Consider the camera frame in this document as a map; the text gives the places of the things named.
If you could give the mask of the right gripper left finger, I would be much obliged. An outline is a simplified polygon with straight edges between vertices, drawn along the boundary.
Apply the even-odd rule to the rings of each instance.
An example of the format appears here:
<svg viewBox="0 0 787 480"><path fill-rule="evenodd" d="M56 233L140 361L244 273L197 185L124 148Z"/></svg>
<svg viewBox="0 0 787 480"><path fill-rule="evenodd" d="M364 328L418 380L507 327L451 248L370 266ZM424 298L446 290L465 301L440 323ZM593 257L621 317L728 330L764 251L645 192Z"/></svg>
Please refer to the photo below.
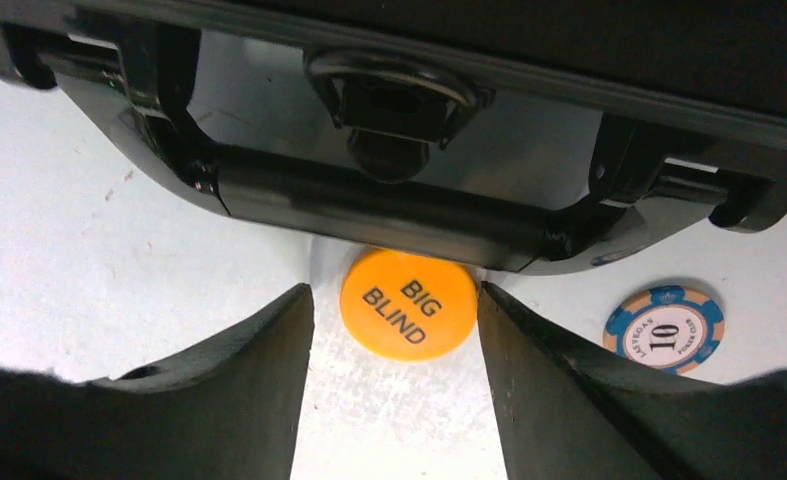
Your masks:
<svg viewBox="0 0 787 480"><path fill-rule="evenodd" d="M0 479L287 479L313 331L301 283L118 379L0 369Z"/></svg>

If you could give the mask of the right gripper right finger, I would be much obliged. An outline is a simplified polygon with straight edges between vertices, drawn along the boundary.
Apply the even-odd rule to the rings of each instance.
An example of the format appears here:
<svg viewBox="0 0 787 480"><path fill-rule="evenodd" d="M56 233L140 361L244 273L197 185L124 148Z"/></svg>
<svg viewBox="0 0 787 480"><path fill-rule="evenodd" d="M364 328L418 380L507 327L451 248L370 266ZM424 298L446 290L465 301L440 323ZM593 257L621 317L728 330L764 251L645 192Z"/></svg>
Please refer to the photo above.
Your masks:
<svg viewBox="0 0 787 480"><path fill-rule="evenodd" d="M611 353L495 284L478 303L511 479L787 479L787 370L730 385Z"/></svg>

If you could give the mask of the orange round button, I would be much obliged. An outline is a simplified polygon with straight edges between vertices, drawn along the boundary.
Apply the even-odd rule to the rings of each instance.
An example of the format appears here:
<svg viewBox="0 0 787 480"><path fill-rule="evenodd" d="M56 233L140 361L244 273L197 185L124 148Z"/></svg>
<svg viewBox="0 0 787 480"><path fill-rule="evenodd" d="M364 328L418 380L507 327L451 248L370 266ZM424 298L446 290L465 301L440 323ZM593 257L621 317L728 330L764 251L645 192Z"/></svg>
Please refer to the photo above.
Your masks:
<svg viewBox="0 0 787 480"><path fill-rule="evenodd" d="M475 278L465 266L392 250L371 250L349 267L339 310L365 349L404 362L440 358L470 336Z"/></svg>

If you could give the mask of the black poker set case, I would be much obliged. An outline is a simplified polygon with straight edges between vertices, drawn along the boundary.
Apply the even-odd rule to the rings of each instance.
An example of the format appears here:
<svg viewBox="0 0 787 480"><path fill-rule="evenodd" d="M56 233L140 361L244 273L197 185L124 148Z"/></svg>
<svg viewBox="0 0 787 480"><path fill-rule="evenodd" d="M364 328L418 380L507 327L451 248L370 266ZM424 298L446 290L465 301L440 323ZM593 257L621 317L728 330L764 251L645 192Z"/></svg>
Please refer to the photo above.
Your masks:
<svg viewBox="0 0 787 480"><path fill-rule="evenodd" d="M787 214L787 1L0 1L0 79L211 213L490 270Z"/></svg>

